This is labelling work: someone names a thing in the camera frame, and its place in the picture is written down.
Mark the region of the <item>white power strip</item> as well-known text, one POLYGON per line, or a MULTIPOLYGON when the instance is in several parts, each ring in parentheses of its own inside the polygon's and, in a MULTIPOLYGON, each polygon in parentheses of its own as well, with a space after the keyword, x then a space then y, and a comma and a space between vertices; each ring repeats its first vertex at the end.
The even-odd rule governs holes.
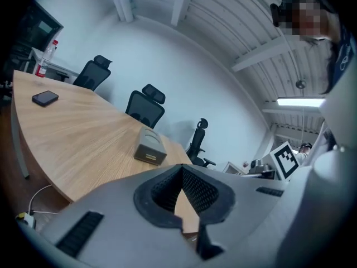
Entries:
POLYGON ((15 216, 15 219, 19 222, 24 223, 25 225, 31 227, 32 229, 36 228, 36 220, 33 216, 29 215, 26 212, 22 212, 15 216))

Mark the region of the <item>person's navy white shirt torso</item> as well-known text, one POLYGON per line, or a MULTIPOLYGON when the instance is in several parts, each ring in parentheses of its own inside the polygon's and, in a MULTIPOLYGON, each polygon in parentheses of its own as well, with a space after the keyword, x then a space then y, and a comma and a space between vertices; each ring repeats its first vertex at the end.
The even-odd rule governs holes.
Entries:
POLYGON ((325 119, 327 151, 335 146, 357 150, 357 43, 345 27, 332 52, 329 87, 320 112, 325 119))

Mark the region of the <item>clear red-capped water bottle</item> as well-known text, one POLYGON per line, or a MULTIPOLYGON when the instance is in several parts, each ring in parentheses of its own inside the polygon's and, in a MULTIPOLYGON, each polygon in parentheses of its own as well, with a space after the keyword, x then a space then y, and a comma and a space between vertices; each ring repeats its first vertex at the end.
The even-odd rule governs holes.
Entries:
POLYGON ((54 40, 49 46, 46 48, 44 53, 42 54, 41 60, 36 67, 35 75, 43 78, 46 74, 47 68, 49 66, 50 61, 52 60, 54 53, 57 49, 58 41, 54 40))

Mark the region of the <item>white side desk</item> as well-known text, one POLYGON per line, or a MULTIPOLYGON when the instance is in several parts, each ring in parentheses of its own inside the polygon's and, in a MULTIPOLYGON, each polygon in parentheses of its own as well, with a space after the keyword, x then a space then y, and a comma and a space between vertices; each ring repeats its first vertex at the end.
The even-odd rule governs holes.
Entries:
MULTIPOLYGON (((41 50, 32 47, 28 56, 29 61, 25 63, 23 71, 34 74, 41 61, 42 54, 41 50)), ((79 73, 80 70, 78 71, 65 61, 54 56, 49 62, 46 77, 71 84, 78 77, 79 73)))

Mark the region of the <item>white box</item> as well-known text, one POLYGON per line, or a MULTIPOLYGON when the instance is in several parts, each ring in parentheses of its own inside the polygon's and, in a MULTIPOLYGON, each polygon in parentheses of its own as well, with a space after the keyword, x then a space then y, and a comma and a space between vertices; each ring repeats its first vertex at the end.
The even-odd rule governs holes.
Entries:
POLYGON ((238 167, 229 161, 227 162, 223 172, 233 175, 245 175, 245 171, 241 167, 238 167))

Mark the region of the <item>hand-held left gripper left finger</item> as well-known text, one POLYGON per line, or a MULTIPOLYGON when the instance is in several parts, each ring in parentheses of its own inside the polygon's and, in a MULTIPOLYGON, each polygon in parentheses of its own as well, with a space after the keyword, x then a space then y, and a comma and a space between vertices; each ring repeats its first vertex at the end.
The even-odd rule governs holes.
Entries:
POLYGON ((183 187, 178 164, 100 185, 41 232, 63 267, 194 268, 202 258, 174 214, 183 187))

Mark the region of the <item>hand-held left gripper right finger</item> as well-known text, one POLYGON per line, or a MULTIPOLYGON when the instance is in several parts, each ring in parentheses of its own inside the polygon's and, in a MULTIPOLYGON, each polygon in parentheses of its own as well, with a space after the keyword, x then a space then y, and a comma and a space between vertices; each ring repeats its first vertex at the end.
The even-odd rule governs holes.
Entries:
POLYGON ((240 252, 276 206, 287 183, 182 166, 182 188, 199 216, 197 252, 240 252))

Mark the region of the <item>grey box with dark end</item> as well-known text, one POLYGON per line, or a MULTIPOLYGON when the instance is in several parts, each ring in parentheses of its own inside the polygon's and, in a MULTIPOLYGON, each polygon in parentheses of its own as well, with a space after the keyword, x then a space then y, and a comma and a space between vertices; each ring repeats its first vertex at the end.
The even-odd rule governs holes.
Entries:
POLYGON ((153 165, 161 165, 167 154, 153 148, 139 145, 134 153, 134 158, 153 165))

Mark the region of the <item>grey card box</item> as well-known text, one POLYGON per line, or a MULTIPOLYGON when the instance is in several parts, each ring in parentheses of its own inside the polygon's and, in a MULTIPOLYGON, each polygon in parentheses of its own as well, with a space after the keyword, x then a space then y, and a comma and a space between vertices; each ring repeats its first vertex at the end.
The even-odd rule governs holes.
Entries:
POLYGON ((136 149, 139 145, 144 145, 146 147, 153 148, 157 151, 162 151, 167 153, 159 134, 155 133, 150 128, 145 128, 145 127, 141 128, 137 136, 136 149))

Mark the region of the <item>black smartphone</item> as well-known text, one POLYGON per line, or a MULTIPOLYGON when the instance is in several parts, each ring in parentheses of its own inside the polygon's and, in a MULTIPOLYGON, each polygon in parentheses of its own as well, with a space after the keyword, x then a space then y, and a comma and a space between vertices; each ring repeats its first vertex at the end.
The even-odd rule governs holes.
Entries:
POLYGON ((35 104, 41 106, 41 107, 46 107, 53 102, 57 101, 59 96, 52 91, 45 91, 39 94, 35 94, 32 96, 32 102, 35 104))

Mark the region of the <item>long ceiling light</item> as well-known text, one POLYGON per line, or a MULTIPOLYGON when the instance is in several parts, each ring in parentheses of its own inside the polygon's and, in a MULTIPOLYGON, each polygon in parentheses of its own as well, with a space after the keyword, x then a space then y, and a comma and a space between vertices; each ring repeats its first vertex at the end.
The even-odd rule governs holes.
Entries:
POLYGON ((310 98, 310 97, 291 97, 291 98, 278 98, 277 103, 279 106, 295 106, 295 107, 319 107, 324 103, 324 98, 310 98))

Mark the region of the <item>black glass cabinet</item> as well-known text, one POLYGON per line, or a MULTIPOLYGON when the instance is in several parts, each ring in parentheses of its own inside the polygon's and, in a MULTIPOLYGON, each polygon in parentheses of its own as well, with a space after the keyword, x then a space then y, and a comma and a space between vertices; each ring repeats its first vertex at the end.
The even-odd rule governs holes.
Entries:
POLYGON ((16 30, 15 43, 10 53, 11 65, 21 69, 32 48, 44 51, 62 28, 59 21, 36 1, 32 1, 16 30))

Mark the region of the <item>black mesh office chair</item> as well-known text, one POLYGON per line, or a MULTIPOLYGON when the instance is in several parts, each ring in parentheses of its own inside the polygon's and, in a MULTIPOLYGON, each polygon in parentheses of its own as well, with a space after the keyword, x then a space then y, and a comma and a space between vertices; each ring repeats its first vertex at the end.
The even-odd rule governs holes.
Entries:
POLYGON ((134 90, 128 101, 126 114, 154 129, 165 113, 163 104, 166 96, 152 84, 147 84, 139 92, 134 90))
POLYGON ((189 157, 190 161, 193 165, 208 167, 208 165, 215 166, 216 163, 207 159, 207 158, 199 158, 198 154, 200 152, 205 152, 201 148, 202 141, 205 137, 205 130, 208 127, 208 121, 204 118, 201 118, 200 121, 197 123, 196 130, 194 132, 192 142, 189 145, 189 148, 186 151, 187 156, 189 157))
POLYGON ((111 60, 97 55, 86 63, 81 73, 74 80, 73 85, 95 91, 111 74, 109 66, 111 60))

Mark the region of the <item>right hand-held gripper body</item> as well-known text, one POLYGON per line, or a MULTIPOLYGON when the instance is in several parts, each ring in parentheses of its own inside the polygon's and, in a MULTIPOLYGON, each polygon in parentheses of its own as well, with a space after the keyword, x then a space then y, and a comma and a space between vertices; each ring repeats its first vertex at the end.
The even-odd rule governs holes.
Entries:
POLYGON ((289 181, 299 165, 291 145, 285 142, 261 159, 253 160, 248 175, 262 179, 289 181))

